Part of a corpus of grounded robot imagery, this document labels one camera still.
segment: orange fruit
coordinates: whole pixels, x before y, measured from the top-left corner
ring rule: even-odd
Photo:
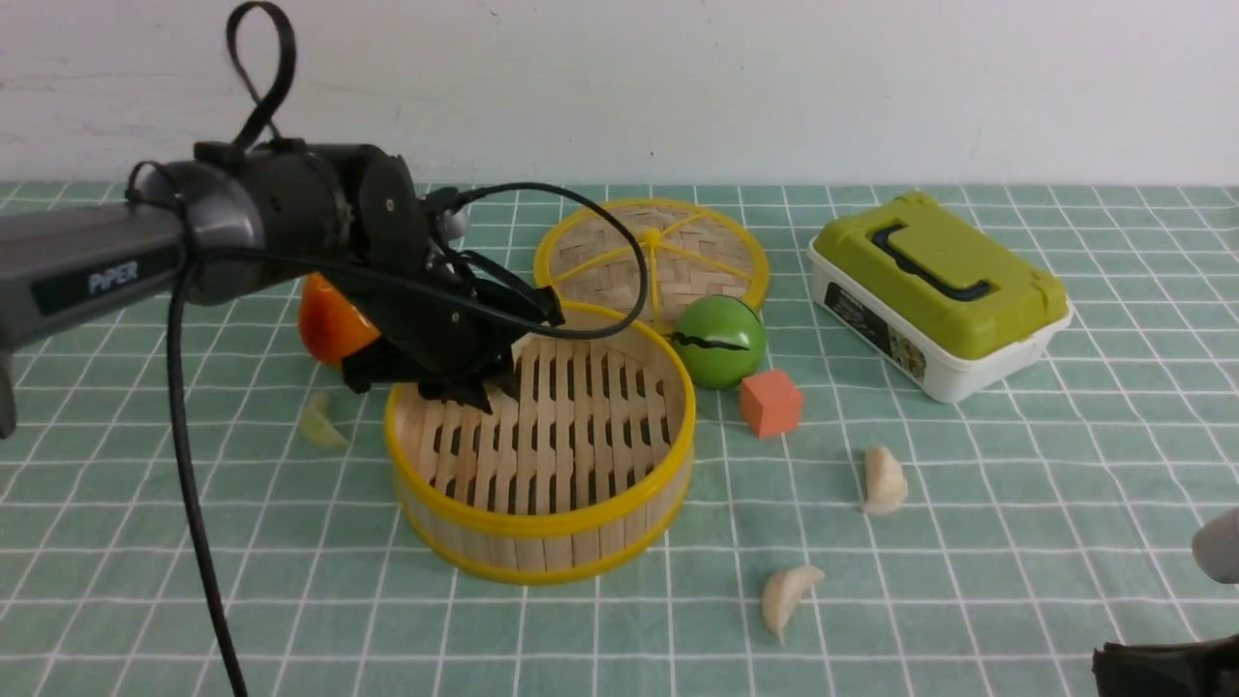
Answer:
[[[320,274],[306,276],[297,310],[301,343],[321,364],[339,370],[344,357],[379,337],[374,324]]]

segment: green ball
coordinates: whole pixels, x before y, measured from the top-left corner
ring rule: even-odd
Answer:
[[[766,327],[752,307],[730,295],[706,295],[684,308],[672,348],[693,384],[727,390],[757,373],[766,355]]]

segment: plastic storage box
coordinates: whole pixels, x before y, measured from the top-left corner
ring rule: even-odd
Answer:
[[[938,402],[1036,364],[1072,321],[1053,274],[918,191],[826,224],[809,259],[814,300]]]

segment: black handle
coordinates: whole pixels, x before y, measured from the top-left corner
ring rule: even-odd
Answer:
[[[968,287],[952,287],[950,285],[947,285],[945,282],[938,280],[937,276],[927,271],[921,264],[907,258],[907,255],[904,255],[902,251],[891,245],[890,240],[892,234],[900,232],[901,229],[904,229],[906,227],[907,225],[903,223],[895,223],[892,225],[885,227],[875,232],[872,239],[873,244],[877,245],[878,249],[886,251],[887,254],[891,255],[892,259],[895,259],[895,262],[900,266],[900,270],[902,270],[903,272],[916,274],[921,276],[922,279],[924,279],[926,282],[932,285],[934,290],[937,290],[938,292],[942,292],[943,295],[950,297],[952,300],[959,300],[961,302],[969,302],[971,300],[984,297],[986,293],[989,293],[990,290],[992,290],[992,287],[990,286],[990,281],[987,280],[978,280],[976,282],[969,285]]]

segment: white container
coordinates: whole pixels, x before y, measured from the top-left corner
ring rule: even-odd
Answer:
[[[809,285],[814,302],[877,348],[881,355],[919,385],[932,400],[947,405],[959,402],[1040,361],[1049,339],[1070,324],[1074,314],[1068,301],[1063,318],[983,359],[965,361],[948,354],[912,322],[828,261],[812,244],[808,253],[813,261]],[[878,333],[886,334],[887,339],[878,339]]]

